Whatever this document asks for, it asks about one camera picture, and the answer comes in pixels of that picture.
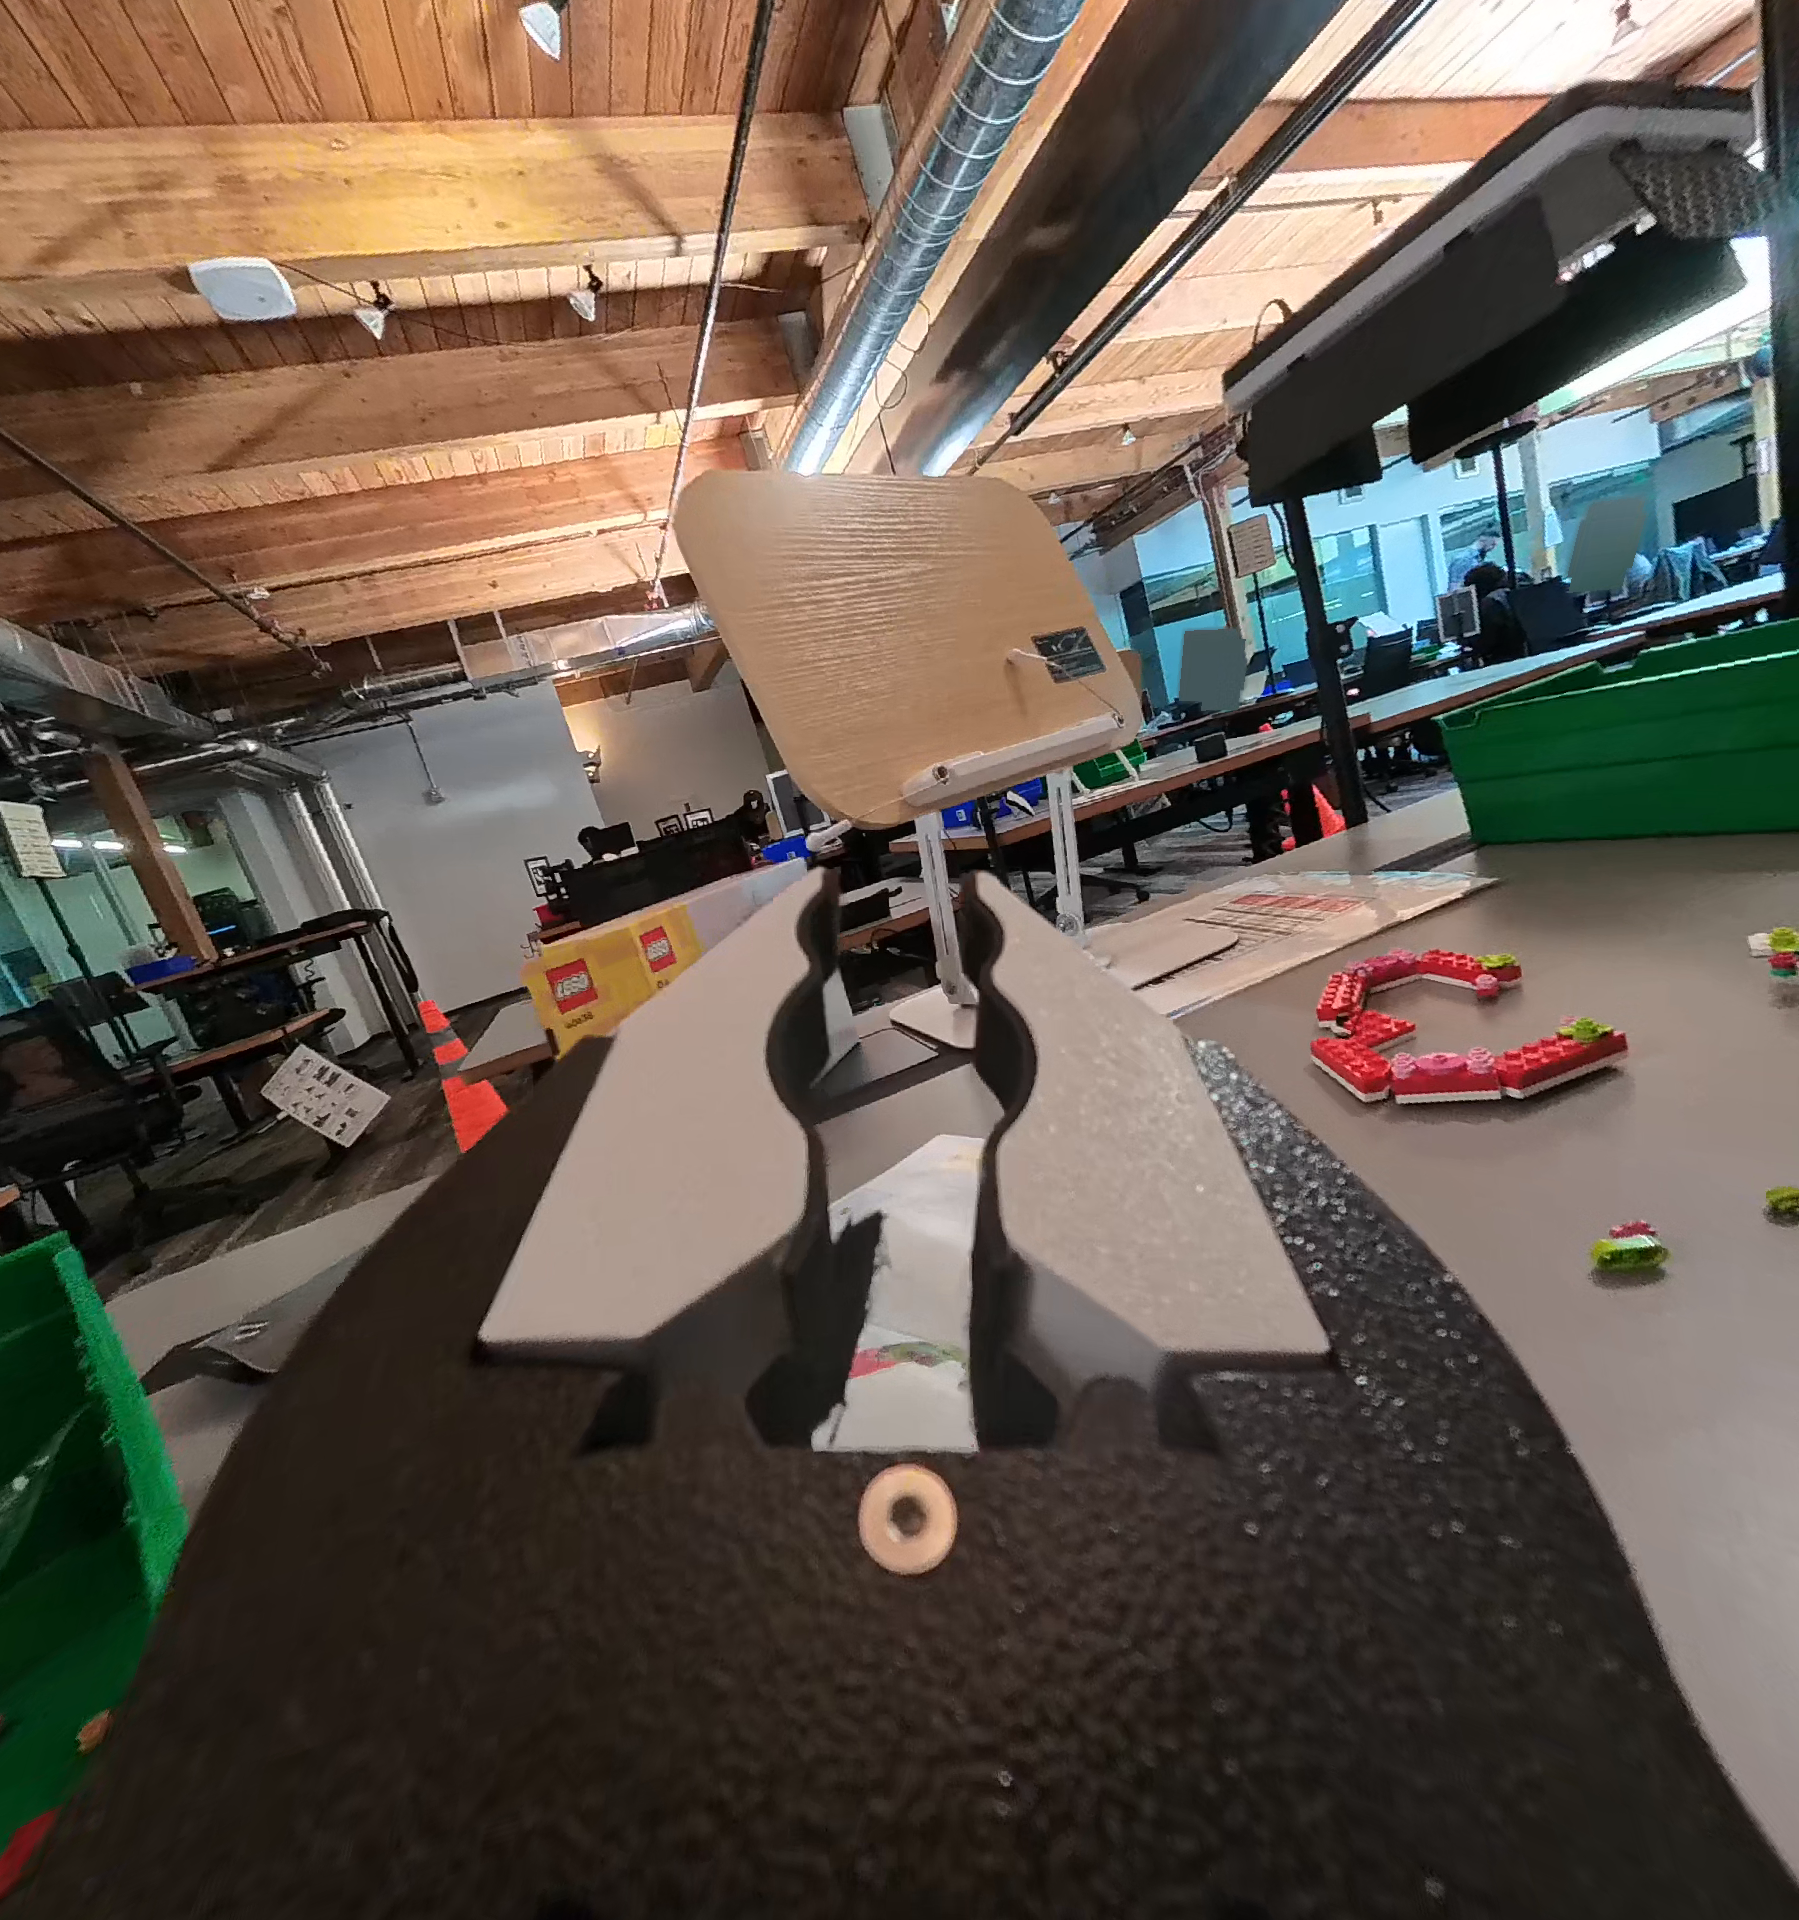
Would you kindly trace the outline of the black office chair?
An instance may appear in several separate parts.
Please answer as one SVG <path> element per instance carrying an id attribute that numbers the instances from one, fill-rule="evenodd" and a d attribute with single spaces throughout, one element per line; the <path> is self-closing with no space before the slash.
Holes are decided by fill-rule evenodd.
<path id="1" fill-rule="evenodd" d="M 120 1172 L 144 1188 L 144 1099 L 52 1000 L 0 1017 L 0 1175 L 43 1201 L 86 1251 L 94 1225 L 76 1180 Z"/>

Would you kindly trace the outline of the clear plastic bag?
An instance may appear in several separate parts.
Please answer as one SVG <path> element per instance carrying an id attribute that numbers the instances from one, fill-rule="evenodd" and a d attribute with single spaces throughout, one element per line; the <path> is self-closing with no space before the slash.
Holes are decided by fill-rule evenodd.
<path id="1" fill-rule="evenodd" d="M 814 1452 L 974 1452 L 973 1251 L 982 1138 L 936 1134 L 832 1204 L 839 1243 L 875 1226 L 869 1298 L 841 1400 Z"/>

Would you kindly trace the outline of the silver ventilation duct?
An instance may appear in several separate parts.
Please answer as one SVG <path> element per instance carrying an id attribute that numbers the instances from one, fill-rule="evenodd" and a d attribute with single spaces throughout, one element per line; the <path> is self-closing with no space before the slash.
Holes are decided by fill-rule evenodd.
<path id="1" fill-rule="evenodd" d="M 965 3 L 828 324 L 776 465 L 820 471 L 846 439 L 1080 13 Z"/>

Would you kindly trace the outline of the yellow lego box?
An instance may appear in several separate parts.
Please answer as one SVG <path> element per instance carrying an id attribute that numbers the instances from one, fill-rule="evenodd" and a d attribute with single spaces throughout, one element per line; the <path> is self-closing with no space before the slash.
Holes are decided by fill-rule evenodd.
<path id="1" fill-rule="evenodd" d="M 609 1037 L 806 872 L 806 858 L 764 863 L 545 941 L 521 979 L 552 1058 Z"/>

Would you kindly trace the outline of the red lego arc with white edge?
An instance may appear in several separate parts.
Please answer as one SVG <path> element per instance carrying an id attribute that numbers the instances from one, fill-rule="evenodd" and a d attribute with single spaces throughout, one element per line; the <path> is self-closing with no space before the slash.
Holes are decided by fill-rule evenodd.
<path id="1" fill-rule="evenodd" d="M 1620 1068 L 1628 1052 L 1624 1031 L 1599 1020 L 1572 1020 L 1501 1052 L 1475 1045 L 1385 1053 L 1348 1037 L 1324 1037 L 1311 1044 L 1311 1062 L 1363 1106 L 1450 1106 L 1538 1099 Z"/>

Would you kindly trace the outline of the white ceiling access point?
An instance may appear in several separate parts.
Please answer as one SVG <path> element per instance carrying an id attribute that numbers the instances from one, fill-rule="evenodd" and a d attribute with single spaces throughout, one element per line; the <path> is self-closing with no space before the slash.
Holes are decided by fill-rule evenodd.
<path id="1" fill-rule="evenodd" d="M 222 322 L 259 324 L 295 319 L 295 288 L 272 259 L 211 258 L 190 263 L 187 279 L 197 298 Z"/>

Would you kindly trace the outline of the tan cardboard sheet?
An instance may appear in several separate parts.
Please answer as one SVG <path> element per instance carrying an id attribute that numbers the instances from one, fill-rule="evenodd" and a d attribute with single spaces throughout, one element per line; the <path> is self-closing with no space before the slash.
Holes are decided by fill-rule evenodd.
<path id="1" fill-rule="evenodd" d="M 1084 947 L 1114 982 L 1141 991 L 1226 956 L 1238 939 L 1228 924 L 1150 917 L 1095 928 Z"/>

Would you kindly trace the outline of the laminated instruction sheet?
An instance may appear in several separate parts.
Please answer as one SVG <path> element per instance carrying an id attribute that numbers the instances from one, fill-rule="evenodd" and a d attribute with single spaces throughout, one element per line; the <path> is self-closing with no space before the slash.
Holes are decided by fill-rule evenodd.
<path id="1" fill-rule="evenodd" d="M 1153 1012 L 1177 1020 L 1265 982 L 1343 951 L 1378 951 L 1385 939 L 1448 904 L 1491 887 L 1490 877 L 1452 870 L 1250 872 L 1200 896 L 1168 899 L 1156 913 L 1228 924 L 1241 939 L 1222 959 L 1134 991 Z"/>

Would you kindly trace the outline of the black overhead lamp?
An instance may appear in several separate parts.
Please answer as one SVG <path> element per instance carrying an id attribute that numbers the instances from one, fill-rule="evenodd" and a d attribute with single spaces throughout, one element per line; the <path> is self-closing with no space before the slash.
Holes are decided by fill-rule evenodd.
<path id="1" fill-rule="evenodd" d="M 1556 95 L 1226 377 L 1253 506 L 1373 485 L 1406 412 L 1424 465 L 1744 292 L 1771 182 L 1739 87 Z"/>

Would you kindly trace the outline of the wooden book stand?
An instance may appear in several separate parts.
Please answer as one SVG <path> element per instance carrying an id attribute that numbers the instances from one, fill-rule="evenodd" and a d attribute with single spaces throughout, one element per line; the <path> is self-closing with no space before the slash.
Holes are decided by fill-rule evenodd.
<path id="1" fill-rule="evenodd" d="M 671 535 L 802 792 L 851 828 L 911 828 L 936 986 L 892 1020 L 973 1047 L 945 813 L 1043 780 L 1057 924 L 1080 939 L 1074 769 L 1142 728 L 1053 526 L 985 477 L 747 470 L 690 482 Z"/>

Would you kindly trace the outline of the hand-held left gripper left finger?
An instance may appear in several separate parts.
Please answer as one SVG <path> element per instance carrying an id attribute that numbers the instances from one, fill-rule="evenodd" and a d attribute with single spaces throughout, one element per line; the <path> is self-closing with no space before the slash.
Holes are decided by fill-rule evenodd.
<path id="1" fill-rule="evenodd" d="M 599 1068 L 479 1326 L 479 1357 L 844 1377 L 814 1088 L 836 884 L 806 876 L 586 1052 Z"/>

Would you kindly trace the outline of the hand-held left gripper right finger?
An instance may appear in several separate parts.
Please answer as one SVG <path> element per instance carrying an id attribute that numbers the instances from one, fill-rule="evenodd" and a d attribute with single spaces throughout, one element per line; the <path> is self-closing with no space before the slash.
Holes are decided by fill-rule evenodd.
<path id="1" fill-rule="evenodd" d="M 985 1146 L 973 1357 L 1041 1383 L 1317 1369 L 1312 1298 L 1174 1022 L 994 877 L 970 887 Z"/>

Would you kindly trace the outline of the green plastic bin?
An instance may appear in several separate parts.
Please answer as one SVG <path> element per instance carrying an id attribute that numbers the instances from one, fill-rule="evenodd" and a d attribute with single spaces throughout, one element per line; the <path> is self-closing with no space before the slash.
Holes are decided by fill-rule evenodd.
<path id="1" fill-rule="evenodd" d="M 1799 832 L 1799 618 L 1574 667 L 1439 721 L 1485 846 Z"/>
<path id="2" fill-rule="evenodd" d="M 70 1236 L 0 1256 L 0 1849 L 60 1810 L 187 1538 L 142 1379 Z"/>

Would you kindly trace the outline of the red lego arc with large leaf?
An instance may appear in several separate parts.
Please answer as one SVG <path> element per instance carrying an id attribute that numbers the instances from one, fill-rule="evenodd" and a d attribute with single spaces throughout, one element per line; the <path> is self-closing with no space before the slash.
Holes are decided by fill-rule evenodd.
<path id="1" fill-rule="evenodd" d="M 1415 1032 L 1415 1022 L 1391 1014 L 1382 1000 L 1409 986 L 1452 987 L 1478 1002 L 1496 1000 L 1523 984 L 1510 955 L 1467 955 L 1456 947 L 1391 947 L 1334 973 L 1315 1004 L 1315 1027 L 1326 1039 L 1383 1052 Z"/>

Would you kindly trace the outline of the black pole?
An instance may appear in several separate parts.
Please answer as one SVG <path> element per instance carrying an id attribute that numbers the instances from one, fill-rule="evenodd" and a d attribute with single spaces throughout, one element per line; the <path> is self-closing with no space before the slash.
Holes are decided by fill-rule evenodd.
<path id="1" fill-rule="evenodd" d="M 1799 3 L 1758 4 L 1767 219 L 1783 619 L 1799 618 Z"/>
<path id="2" fill-rule="evenodd" d="M 1338 795 L 1335 806 L 1345 828 L 1364 828 L 1366 792 L 1360 780 L 1360 757 L 1343 695 L 1339 642 L 1327 619 L 1305 497 L 1297 492 L 1288 494 L 1282 503 L 1282 515 L 1288 531 L 1288 557 L 1305 615 L 1307 655 L 1315 673 L 1321 748 Z"/>

